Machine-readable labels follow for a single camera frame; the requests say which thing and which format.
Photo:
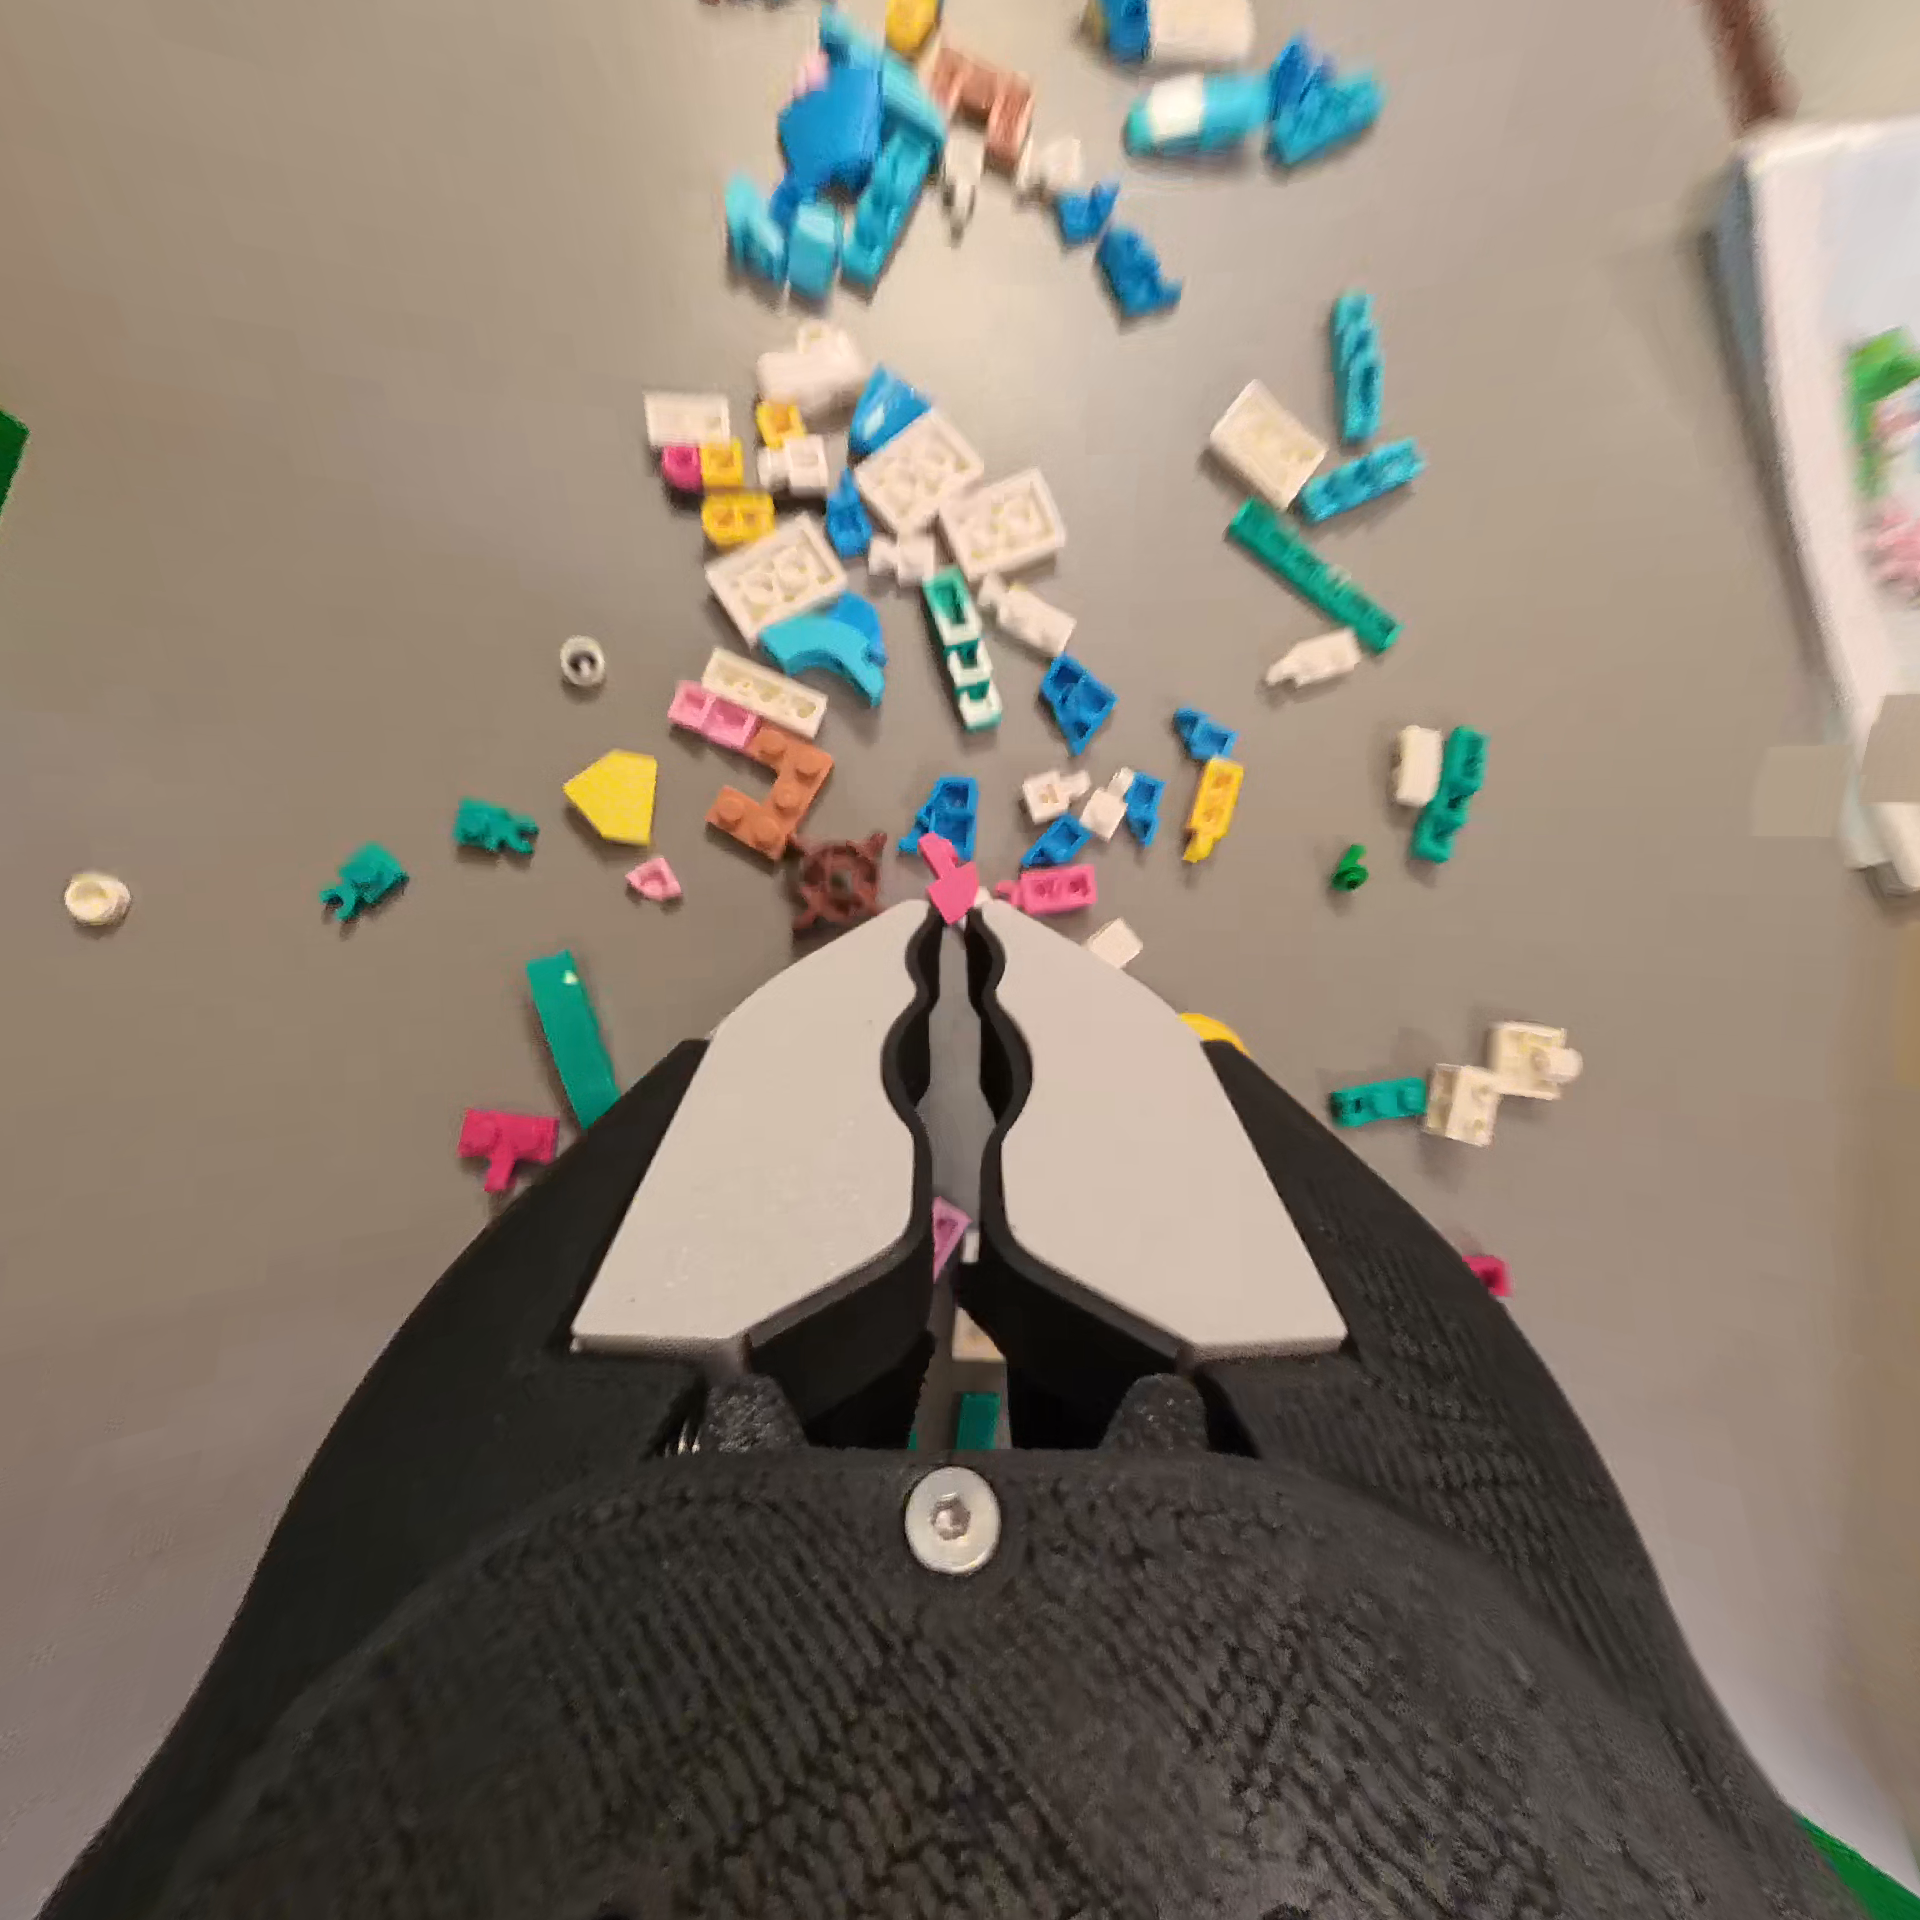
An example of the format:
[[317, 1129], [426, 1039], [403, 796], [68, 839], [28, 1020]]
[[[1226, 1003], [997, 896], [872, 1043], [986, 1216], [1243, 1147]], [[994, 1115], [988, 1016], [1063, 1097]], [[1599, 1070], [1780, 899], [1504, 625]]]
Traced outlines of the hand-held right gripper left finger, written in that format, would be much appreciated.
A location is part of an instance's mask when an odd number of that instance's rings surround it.
[[920, 1336], [943, 943], [931, 904], [887, 908], [712, 1031], [571, 1318], [576, 1351], [882, 1374]]

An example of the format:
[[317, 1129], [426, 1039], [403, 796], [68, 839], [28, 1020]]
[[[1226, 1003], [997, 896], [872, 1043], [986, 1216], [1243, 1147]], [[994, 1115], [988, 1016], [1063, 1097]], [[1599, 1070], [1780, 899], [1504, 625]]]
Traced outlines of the lego instruction booklet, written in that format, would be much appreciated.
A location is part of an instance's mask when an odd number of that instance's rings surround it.
[[1917, 118], [1739, 143], [1713, 262], [1851, 768], [1843, 833], [1915, 896]]

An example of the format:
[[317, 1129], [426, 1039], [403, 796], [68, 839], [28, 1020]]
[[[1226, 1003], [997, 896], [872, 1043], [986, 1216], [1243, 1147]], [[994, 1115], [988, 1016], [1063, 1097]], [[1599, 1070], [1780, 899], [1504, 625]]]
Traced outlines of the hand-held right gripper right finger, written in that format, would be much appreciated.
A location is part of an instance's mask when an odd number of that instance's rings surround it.
[[1039, 1371], [1049, 1342], [1192, 1368], [1332, 1352], [1348, 1334], [1189, 1023], [1144, 981], [1009, 902], [968, 921], [993, 1131], [979, 1318]]

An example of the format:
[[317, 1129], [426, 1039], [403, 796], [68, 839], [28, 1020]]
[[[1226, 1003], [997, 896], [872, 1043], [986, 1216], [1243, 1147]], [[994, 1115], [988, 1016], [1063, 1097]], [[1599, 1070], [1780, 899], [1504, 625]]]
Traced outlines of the pile of loose lego bricks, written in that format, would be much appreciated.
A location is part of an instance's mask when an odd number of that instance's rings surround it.
[[[893, 904], [880, 900], [887, 833], [820, 837], [809, 830], [832, 755], [818, 732], [831, 696], [803, 684], [834, 676], [880, 709], [890, 675], [882, 617], [848, 579], [864, 559], [872, 584], [893, 576], [923, 596], [923, 629], [939, 663], [956, 725], [983, 741], [1001, 725], [1001, 688], [981, 633], [977, 599], [1009, 633], [1048, 660], [1040, 701], [1067, 755], [1087, 749], [1114, 713], [1114, 689], [1044, 636], [1040, 601], [1004, 573], [1051, 559], [1065, 541], [1061, 515], [1039, 471], [981, 481], [981, 460], [939, 408], [887, 367], [872, 367], [844, 328], [805, 321], [796, 345], [759, 361], [759, 489], [743, 489], [745, 456], [730, 433], [722, 398], [649, 392], [648, 433], [663, 491], [704, 524], [704, 576], [717, 645], [700, 678], [674, 688], [667, 723], [764, 769], [762, 793], [722, 785], [706, 808], [709, 839], [792, 877], [796, 940], [813, 952]], [[1026, 805], [1040, 840], [1000, 888], [1001, 902], [1040, 915], [1075, 912], [1097, 896], [1096, 872], [1075, 852], [1114, 821], [1147, 844], [1162, 782], [1121, 772], [1097, 789], [1083, 821]], [[921, 831], [973, 852], [977, 782], [948, 775], [903, 839], [920, 854]], [[951, 1295], [956, 1326], [979, 1308], [979, 1169], [993, 1131], [981, 1086], [981, 1020], [969, 990], [968, 924], [946, 925], [939, 997], [928, 1016], [928, 1089], [920, 1104], [931, 1144], [931, 1304], [937, 1312], [951, 1247], [973, 1233]], [[633, 1088], [612, 1070], [589, 983], [571, 951], [532, 956], [524, 997], [544, 1031], [548, 1080], [564, 1095], [578, 1141], [555, 1150], [559, 1119], [471, 1109], [461, 1152], [489, 1163], [487, 1187], [513, 1189], [536, 1167], [521, 1199], [492, 1204], [485, 1231], [397, 1328], [355, 1387], [303, 1478], [316, 1495], [341, 1477], [348, 1507], [423, 1491], [447, 1475], [458, 1493], [481, 1493], [507, 1470], [528, 1470], [538, 1448], [583, 1447], [589, 1463], [672, 1452], [696, 1393], [706, 1392], [706, 1447], [717, 1448], [717, 1403], [764, 1393], [773, 1413], [801, 1415], [807, 1437], [882, 1448], [905, 1463], [937, 1431], [916, 1421], [936, 1351], [928, 1318], [882, 1374], [709, 1374], [700, 1361], [576, 1351], [570, 1326], [597, 1267], [649, 1167], [667, 1121], [703, 1061], [703, 1039], [671, 1049]], [[1192, 1022], [1281, 1189], [1309, 1254], [1343, 1309], [1348, 1334], [1338, 1351], [1216, 1360], [1192, 1368], [1121, 1358], [1106, 1336], [1072, 1348], [1049, 1342], [1039, 1371], [1016, 1361], [1016, 1399], [1028, 1385], [1065, 1400], [1067, 1444], [1096, 1428], [1141, 1376], [1200, 1374], [1221, 1392], [1231, 1448], [1259, 1452], [1265, 1428], [1289, 1431], [1282, 1448], [1353, 1456], [1352, 1475], [1378, 1468], [1405, 1481], [1483, 1485], [1545, 1484], [1520, 1468], [1524, 1448], [1578, 1454], [1587, 1435], [1524, 1336], [1481, 1301], [1475, 1261], [1458, 1260], [1347, 1147], [1336, 1147], [1253, 1064], [1232, 1056], [1234, 1036]]]

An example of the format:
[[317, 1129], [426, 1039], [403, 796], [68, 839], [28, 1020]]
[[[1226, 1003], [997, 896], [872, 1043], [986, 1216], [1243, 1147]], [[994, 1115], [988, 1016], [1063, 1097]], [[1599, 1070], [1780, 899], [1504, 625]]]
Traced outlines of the large green lego structure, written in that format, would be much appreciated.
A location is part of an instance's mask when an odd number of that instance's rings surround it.
[[1917, 1892], [1869, 1863], [1845, 1839], [1819, 1828], [1811, 1817], [1796, 1814], [1800, 1825], [1827, 1857], [1833, 1875], [1850, 1891], [1865, 1917], [1917, 1917]]

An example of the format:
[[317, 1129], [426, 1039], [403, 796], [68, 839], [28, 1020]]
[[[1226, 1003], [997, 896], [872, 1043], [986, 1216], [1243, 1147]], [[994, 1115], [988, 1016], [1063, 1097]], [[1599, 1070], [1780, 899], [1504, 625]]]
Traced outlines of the dark brown rod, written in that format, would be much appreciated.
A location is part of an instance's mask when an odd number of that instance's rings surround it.
[[1767, 3], [1697, 3], [1739, 132], [1787, 124], [1796, 92]]

